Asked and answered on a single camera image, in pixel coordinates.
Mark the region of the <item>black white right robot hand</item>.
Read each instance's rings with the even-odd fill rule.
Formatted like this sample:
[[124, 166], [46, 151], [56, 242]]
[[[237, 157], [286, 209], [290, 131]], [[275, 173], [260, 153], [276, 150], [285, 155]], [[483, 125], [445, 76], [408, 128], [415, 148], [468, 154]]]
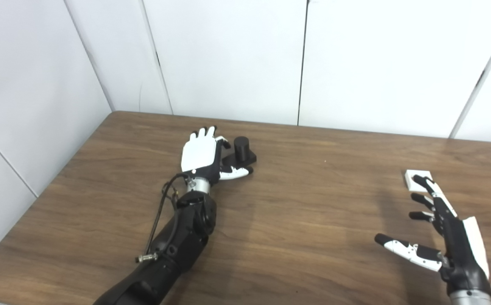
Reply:
[[445, 251], [376, 234], [375, 242], [395, 255], [422, 268], [437, 272], [446, 284], [453, 305], [490, 305], [490, 268], [476, 217], [459, 218], [441, 187], [428, 176], [414, 175], [428, 196], [412, 193], [411, 198], [428, 208], [412, 211], [413, 220], [429, 222], [444, 239]]

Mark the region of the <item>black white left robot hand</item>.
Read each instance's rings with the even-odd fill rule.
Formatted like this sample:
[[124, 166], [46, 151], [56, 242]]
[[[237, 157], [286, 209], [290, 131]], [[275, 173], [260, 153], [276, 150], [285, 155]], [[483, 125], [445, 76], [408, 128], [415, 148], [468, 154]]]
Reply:
[[183, 147], [181, 171], [192, 179], [204, 179], [210, 186], [253, 174], [253, 168], [222, 164], [223, 149], [232, 145], [224, 136], [216, 136], [216, 126], [202, 127], [191, 133]]

